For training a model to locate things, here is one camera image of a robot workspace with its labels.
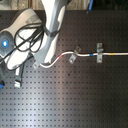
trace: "wire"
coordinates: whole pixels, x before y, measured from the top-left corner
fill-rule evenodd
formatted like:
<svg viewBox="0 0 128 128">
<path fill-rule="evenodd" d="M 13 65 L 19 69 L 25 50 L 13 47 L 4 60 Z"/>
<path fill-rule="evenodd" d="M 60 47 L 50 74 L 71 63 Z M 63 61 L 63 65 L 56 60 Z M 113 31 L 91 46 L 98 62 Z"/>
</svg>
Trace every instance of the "wire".
<svg viewBox="0 0 128 128">
<path fill-rule="evenodd" d="M 20 36 L 20 31 L 21 30 L 27 30 L 27 29 L 35 29 L 35 31 L 33 32 L 33 34 L 28 37 L 27 39 L 24 39 L 23 37 Z M 19 44 L 19 45 L 16 45 L 16 36 L 18 36 L 19 38 L 21 38 L 23 41 Z M 12 54 L 13 51 L 15 50 L 19 50 L 21 52 L 26 52 L 28 50 L 30 50 L 31 52 L 37 52 L 39 51 L 41 45 L 42 45 L 42 39 L 43 39 L 43 36 L 44 36 L 44 27 L 43 27 L 43 24 L 42 23 L 32 23 L 32 24 L 28 24 L 28 25 L 25 25 L 23 27 L 21 27 L 15 34 L 14 36 L 14 44 L 15 44 L 15 48 L 10 51 L 4 58 L 2 58 L 0 60 L 0 63 L 2 63 L 8 56 L 10 56 Z M 40 45 L 38 47 L 38 49 L 36 51 L 32 51 L 32 47 L 33 45 L 38 41 L 40 40 Z M 22 45 L 24 45 L 26 42 L 29 42 L 30 43 L 30 47 L 28 49 L 25 49 L 25 50 L 21 50 L 20 47 Z"/>
<path fill-rule="evenodd" d="M 63 55 L 67 55 L 67 54 L 75 54 L 76 56 L 79 56 L 79 57 L 88 57 L 88 56 L 97 56 L 98 53 L 92 53 L 92 54 L 77 54 L 75 52 L 72 52 L 72 51 L 69 51 L 69 52 L 64 52 L 62 53 L 59 57 L 57 57 L 55 59 L 54 62 L 52 62 L 50 65 L 43 65 L 40 63 L 40 66 L 43 67 L 43 68 L 50 68 L 52 67 Z M 103 53 L 103 55 L 128 55 L 128 53 Z"/>
</svg>

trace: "black cable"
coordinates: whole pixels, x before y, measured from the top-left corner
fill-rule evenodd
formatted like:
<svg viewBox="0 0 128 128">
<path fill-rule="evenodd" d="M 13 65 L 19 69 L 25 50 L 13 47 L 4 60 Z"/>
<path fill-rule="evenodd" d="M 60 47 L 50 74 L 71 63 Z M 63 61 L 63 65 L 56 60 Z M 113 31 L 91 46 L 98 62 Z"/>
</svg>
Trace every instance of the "black cable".
<svg viewBox="0 0 128 128">
<path fill-rule="evenodd" d="M 33 32 L 33 34 L 30 37 L 28 37 L 27 39 L 24 39 L 23 37 L 20 36 L 19 33 L 20 33 L 21 30 L 26 30 L 26 29 L 36 29 L 36 30 Z M 21 38 L 23 40 L 19 45 L 16 45 L 16 36 L 18 36 L 19 38 Z M 40 47 L 42 45 L 43 36 L 44 36 L 44 27 L 43 27 L 42 23 L 32 23 L 32 24 L 28 24 L 28 25 L 25 25 L 25 26 L 21 27 L 16 32 L 16 34 L 14 36 L 14 44 L 15 44 L 16 47 L 11 52 L 9 52 L 4 58 L 2 58 L 0 60 L 0 63 L 3 62 L 8 56 L 10 56 L 12 54 L 12 52 L 15 51 L 15 50 L 19 50 L 21 52 L 25 52 L 25 51 L 30 50 L 31 52 L 34 52 L 34 53 L 39 51 L 39 49 L 40 49 Z M 40 40 L 40 45 L 39 45 L 38 49 L 36 51 L 32 51 L 31 48 L 33 47 L 33 45 L 38 40 Z M 26 42 L 30 43 L 30 47 L 28 49 L 26 49 L 26 50 L 20 50 L 19 48 L 23 44 L 25 44 Z"/>
</svg>

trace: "black perforated table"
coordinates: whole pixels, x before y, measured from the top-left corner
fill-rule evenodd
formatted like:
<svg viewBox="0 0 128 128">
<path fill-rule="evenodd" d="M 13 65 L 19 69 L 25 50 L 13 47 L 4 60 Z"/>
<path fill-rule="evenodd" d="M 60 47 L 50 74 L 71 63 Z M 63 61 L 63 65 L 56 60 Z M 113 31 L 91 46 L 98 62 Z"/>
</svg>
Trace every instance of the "black perforated table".
<svg viewBox="0 0 128 128">
<path fill-rule="evenodd" d="M 45 21 L 44 11 L 36 11 Z M 0 11 L 0 30 L 16 11 Z M 128 52 L 128 11 L 67 11 L 53 60 L 77 45 L 81 53 Z M 25 64 L 23 86 L 14 88 L 14 74 L 0 90 L 0 126 L 3 128 L 128 128 L 128 56 L 78 57 L 70 55 L 52 68 Z"/>
</svg>

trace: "metal clamp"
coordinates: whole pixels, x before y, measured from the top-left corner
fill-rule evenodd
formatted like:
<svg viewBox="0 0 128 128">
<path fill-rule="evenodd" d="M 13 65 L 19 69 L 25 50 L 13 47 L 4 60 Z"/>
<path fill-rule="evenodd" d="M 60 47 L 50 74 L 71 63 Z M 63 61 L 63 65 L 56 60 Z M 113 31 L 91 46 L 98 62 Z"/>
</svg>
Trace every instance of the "metal clamp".
<svg viewBox="0 0 128 128">
<path fill-rule="evenodd" d="M 81 51 L 81 48 L 79 47 L 79 46 L 76 46 L 76 49 L 74 50 L 74 53 L 71 55 L 71 57 L 70 57 L 70 59 L 69 59 L 69 62 L 71 63 L 71 64 L 73 64 L 74 63 L 74 61 L 76 60 L 76 58 L 77 58 L 77 55 L 75 54 L 75 53 L 80 53 L 80 51 Z"/>
<path fill-rule="evenodd" d="M 103 48 L 102 48 L 102 43 L 97 44 L 97 63 L 102 63 L 102 57 L 103 57 Z"/>
<path fill-rule="evenodd" d="M 14 87 L 16 87 L 16 88 L 20 88 L 22 86 L 23 70 L 24 70 L 24 64 L 16 69 L 16 72 L 15 72 L 15 84 L 14 84 Z"/>
</svg>

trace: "table surface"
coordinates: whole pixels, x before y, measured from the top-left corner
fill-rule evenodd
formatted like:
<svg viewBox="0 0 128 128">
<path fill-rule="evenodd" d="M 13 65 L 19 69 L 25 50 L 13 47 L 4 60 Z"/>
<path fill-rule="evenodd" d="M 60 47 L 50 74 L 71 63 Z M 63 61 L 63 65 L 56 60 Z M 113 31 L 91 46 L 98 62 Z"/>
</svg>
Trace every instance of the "table surface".
<svg viewBox="0 0 128 128">
<path fill-rule="evenodd" d="M 17 11 L 0 11 L 0 30 Z M 44 11 L 36 11 L 45 21 Z M 128 52 L 128 11 L 67 11 L 53 60 L 77 45 L 81 53 Z M 52 68 L 25 64 L 23 86 L 14 88 L 14 74 L 0 90 L 0 126 L 30 128 L 127 128 L 128 56 L 63 56 Z"/>
</svg>

